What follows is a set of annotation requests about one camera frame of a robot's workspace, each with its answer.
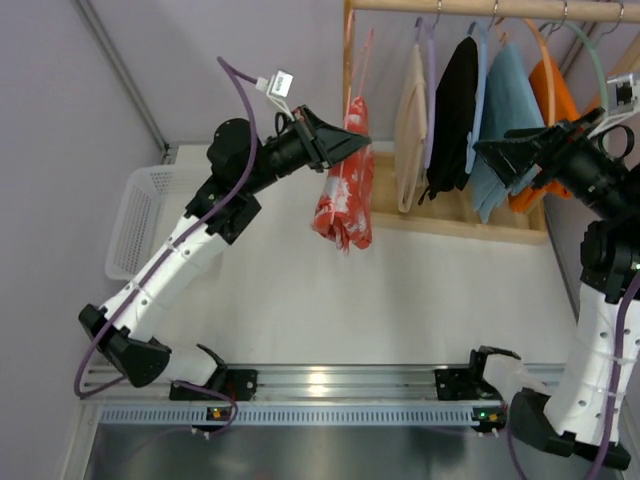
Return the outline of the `red white patterned trousers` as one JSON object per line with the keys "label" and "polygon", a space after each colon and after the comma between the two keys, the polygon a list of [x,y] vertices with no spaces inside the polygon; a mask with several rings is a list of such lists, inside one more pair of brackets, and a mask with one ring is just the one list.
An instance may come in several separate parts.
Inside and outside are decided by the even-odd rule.
{"label": "red white patterned trousers", "polygon": [[373,241],[371,198],[374,180],[371,145],[329,170],[311,228],[345,253],[365,250]]}

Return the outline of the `pink wire hanger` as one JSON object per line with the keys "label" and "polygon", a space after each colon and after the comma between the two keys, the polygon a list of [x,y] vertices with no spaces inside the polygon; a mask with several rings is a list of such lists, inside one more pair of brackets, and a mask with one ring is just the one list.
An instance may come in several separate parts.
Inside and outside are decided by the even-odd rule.
{"label": "pink wire hanger", "polygon": [[[369,113],[363,90],[369,70],[373,38],[374,29],[371,28],[351,66],[347,110],[344,116],[344,127],[347,130],[364,135],[369,134]],[[369,145],[330,168],[323,190],[323,202],[335,212],[354,210],[356,204],[368,204],[373,176],[373,153]]]}

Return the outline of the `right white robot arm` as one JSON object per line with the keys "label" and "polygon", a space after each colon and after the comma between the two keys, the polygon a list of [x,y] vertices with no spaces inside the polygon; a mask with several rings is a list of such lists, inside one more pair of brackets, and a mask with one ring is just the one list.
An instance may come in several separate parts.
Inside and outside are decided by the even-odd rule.
{"label": "right white robot arm", "polygon": [[441,401],[497,400],[476,412],[476,429],[504,429],[509,441],[538,451],[579,456],[589,478],[627,469],[619,418],[639,355],[639,170],[612,154],[613,125],[601,108],[547,128],[516,129],[482,140],[476,153],[502,182],[529,169],[542,187],[559,182],[596,215],[580,245],[579,318],[558,386],[549,390],[513,351],[482,346],[462,368],[435,373]]}

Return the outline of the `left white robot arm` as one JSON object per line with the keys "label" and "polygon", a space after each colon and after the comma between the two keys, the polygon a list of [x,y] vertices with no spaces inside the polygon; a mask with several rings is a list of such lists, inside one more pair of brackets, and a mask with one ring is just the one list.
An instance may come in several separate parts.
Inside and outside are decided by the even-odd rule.
{"label": "left white robot arm", "polygon": [[215,386],[223,362],[210,348],[180,351],[155,337],[173,301],[254,220],[258,192],[303,167],[323,172],[371,142],[306,106],[290,117],[277,113],[276,126],[276,134],[261,141],[247,119],[222,123],[207,150],[211,174],[163,246],[116,295],[81,310],[79,321],[96,349],[132,386],[157,380]]}

